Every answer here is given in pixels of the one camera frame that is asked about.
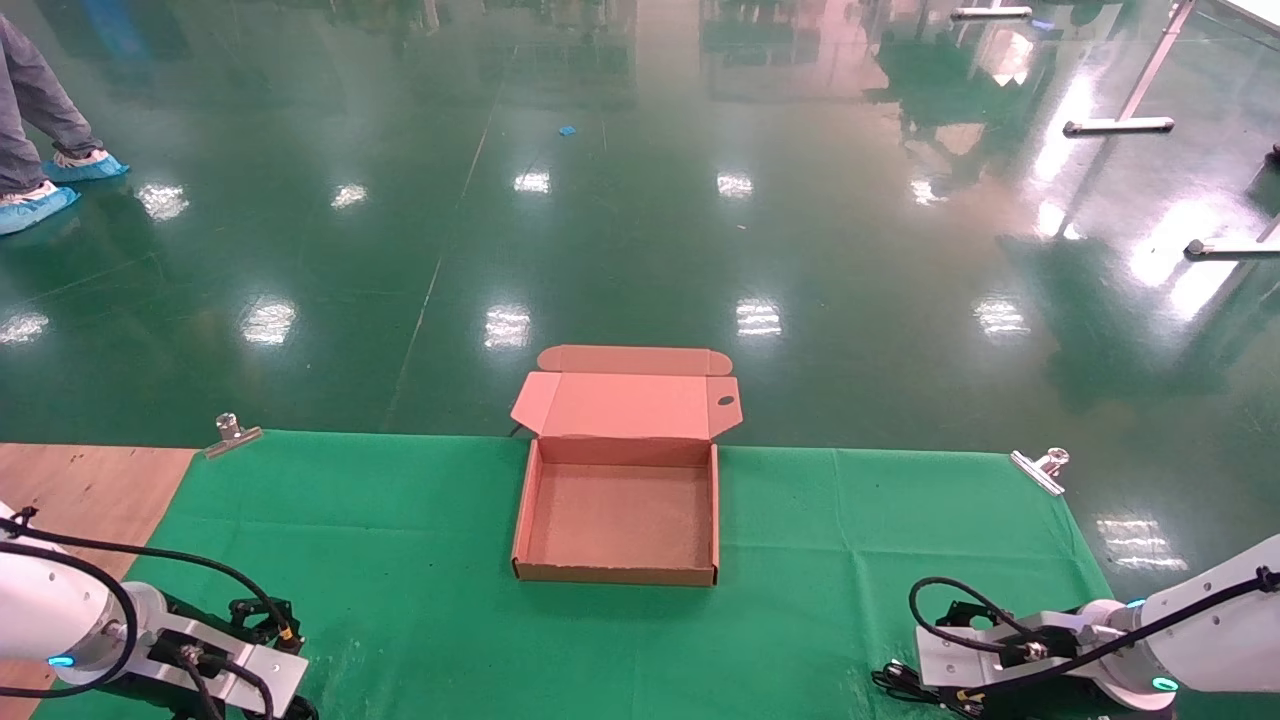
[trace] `green cloth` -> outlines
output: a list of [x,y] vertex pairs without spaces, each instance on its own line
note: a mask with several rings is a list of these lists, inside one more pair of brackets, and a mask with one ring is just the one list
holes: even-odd
[[[527,448],[269,430],[197,457],[151,542],[293,601],[325,720],[942,720],[867,678],[914,662],[916,579],[963,579],[1015,614],[1110,597],[1066,503],[1005,456],[763,447],[721,448],[719,587],[521,583]],[[131,578],[210,611],[247,596],[152,559]],[[925,616],[954,598],[927,591]],[[90,693],[36,717],[165,715]]]

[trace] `stand base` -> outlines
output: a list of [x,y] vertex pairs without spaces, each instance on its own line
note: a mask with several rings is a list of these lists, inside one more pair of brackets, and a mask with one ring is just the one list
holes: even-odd
[[1192,258],[1204,259],[1212,255],[1230,255],[1238,258],[1240,255],[1280,255],[1280,243],[1277,242],[1204,242],[1201,240],[1193,240],[1184,250],[1187,255]]
[[1000,20],[1029,17],[1032,17],[1032,9],[1025,5],[1018,8],[956,8],[951,10],[952,20]]
[[1107,135],[1112,132],[1172,132],[1172,118],[1129,118],[1128,120],[1070,122],[1062,135]]

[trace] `metal clip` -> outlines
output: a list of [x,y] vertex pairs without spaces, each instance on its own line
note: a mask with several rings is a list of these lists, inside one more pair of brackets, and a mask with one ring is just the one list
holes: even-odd
[[210,460],[262,437],[262,428],[242,430],[234,413],[223,413],[215,423],[218,424],[218,434],[223,436],[223,439],[205,448],[205,457]]
[[1039,460],[1032,460],[1016,450],[1009,455],[1019,470],[1027,473],[1036,484],[1044,488],[1044,492],[1057,496],[1066,492],[1066,488],[1053,479],[1071,461],[1071,456],[1061,447],[1051,447]]

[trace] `box flap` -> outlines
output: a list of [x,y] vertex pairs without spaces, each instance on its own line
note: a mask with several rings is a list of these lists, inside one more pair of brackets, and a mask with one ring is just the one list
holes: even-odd
[[709,441],[742,421],[719,352],[562,345],[538,363],[511,416],[543,437]]
[[520,397],[511,409],[511,419],[543,434],[559,379],[559,373],[529,373],[525,387],[520,388]]
[[733,372],[733,361],[723,352],[700,347],[557,345],[538,356],[538,368],[554,373],[719,377]]

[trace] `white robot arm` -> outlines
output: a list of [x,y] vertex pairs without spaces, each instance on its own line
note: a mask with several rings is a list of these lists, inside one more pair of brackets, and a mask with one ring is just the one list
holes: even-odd
[[[247,616],[262,612],[252,600],[232,603],[233,619],[228,621],[146,583],[115,583],[40,537],[50,533],[15,523],[19,516],[0,502],[0,659],[45,661],[73,688],[0,688],[0,696],[64,697],[96,687],[166,707],[175,716],[221,720],[225,707],[262,715],[268,703],[274,719],[315,716],[315,708],[296,694],[307,661],[297,655],[302,641],[293,634],[292,615],[285,616],[285,635],[278,632],[278,623],[271,630],[244,625]],[[154,552],[128,546],[109,550]],[[41,557],[32,557],[32,552]],[[252,589],[261,593],[256,585]],[[274,598],[262,602],[278,618],[279,606],[288,607]],[[276,638],[276,646],[269,647]],[[122,660],[125,652],[128,657]],[[175,693],[174,687],[187,692]]]
[[1082,716],[1115,706],[1157,711],[1183,687],[1280,692],[1280,573],[1271,569],[1280,570],[1280,536],[1146,600],[1019,619],[1030,634],[995,614],[995,626],[974,629],[970,620],[986,610],[955,603],[937,625],[916,628],[919,676],[891,664],[882,678],[909,676],[973,717],[1061,710],[1064,698],[1100,701]]
[[[13,515],[0,502],[0,516]],[[0,536],[0,542],[64,552],[51,542],[24,537]],[[100,628],[110,598],[102,583],[79,570],[0,553],[0,657],[46,661],[61,656]]]

